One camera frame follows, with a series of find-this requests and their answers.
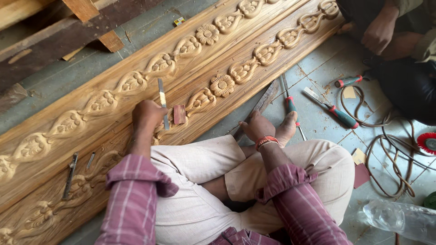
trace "green cloth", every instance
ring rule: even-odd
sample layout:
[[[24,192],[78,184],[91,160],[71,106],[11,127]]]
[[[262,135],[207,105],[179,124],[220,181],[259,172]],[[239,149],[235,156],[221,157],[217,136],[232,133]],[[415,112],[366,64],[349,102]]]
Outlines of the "green cloth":
[[[424,207],[436,210],[436,191],[424,199]]]
[[[402,16],[424,4],[431,21],[432,29],[417,43],[412,58],[418,62],[436,61],[436,1],[435,0],[394,0]]]

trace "man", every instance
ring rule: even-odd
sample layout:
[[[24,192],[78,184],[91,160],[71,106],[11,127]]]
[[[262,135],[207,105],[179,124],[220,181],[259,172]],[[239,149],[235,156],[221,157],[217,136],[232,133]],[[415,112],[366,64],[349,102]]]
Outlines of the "man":
[[[111,194],[96,245],[272,245],[280,243],[264,235],[282,227],[294,244],[351,244],[338,225],[351,197],[353,160],[326,140],[283,148],[296,112],[277,129],[259,112],[240,122],[255,146],[223,136],[150,147],[166,113],[153,101],[134,109],[128,155],[107,174]],[[221,202],[254,198],[241,213]]]
[[[337,3],[354,37],[379,55],[369,65],[388,99],[406,117],[436,125],[436,1]]]

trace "beige trousers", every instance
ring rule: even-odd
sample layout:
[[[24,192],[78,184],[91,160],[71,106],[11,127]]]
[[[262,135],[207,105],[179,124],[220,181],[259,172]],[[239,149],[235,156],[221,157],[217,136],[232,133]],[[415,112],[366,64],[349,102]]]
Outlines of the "beige trousers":
[[[332,218],[340,224],[351,197],[354,163],[342,147],[326,140],[309,140],[283,149],[291,162],[319,173],[311,186]],[[266,172],[260,153],[245,158],[231,135],[184,146],[152,146],[151,161],[179,186],[176,195],[159,198],[157,244],[208,244],[228,227],[268,234],[283,227],[270,201],[242,213],[232,212],[198,185],[222,175],[230,198],[248,201],[263,187]]]

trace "dark trousers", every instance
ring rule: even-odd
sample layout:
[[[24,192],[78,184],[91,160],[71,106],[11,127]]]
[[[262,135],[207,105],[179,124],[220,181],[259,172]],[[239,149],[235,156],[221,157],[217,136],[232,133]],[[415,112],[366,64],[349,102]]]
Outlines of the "dark trousers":
[[[361,35],[383,7],[382,0],[337,0],[343,16],[356,23]],[[395,32],[412,31],[425,34],[430,28],[423,6],[401,16]],[[373,57],[372,75],[380,82],[384,94],[402,114],[426,125],[436,125],[436,62],[416,63],[408,57],[382,61]]]

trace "hand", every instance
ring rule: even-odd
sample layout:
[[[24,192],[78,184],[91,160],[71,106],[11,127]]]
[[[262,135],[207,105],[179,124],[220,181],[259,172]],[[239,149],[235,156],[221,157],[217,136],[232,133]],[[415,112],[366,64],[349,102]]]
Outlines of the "hand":
[[[391,43],[381,53],[384,60],[391,61],[412,55],[416,44],[424,35],[415,32],[399,32],[392,37]]]
[[[248,124],[239,122],[239,126],[250,140],[256,142],[265,136],[271,135],[274,137],[276,135],[276,128],[259,111],[253,111],[250,117],[251,120]]]
[[[399,14],[398,8],[388,2],[386,0],[386,5],[368,26],[362,38],[362,44],[376,55],[380,55],[391,42]]]
[[[167,108],[160,107],[152,100],[139,102],[132,112],[133,130],[135,134],[151,135],[158,125],[162,123]]]

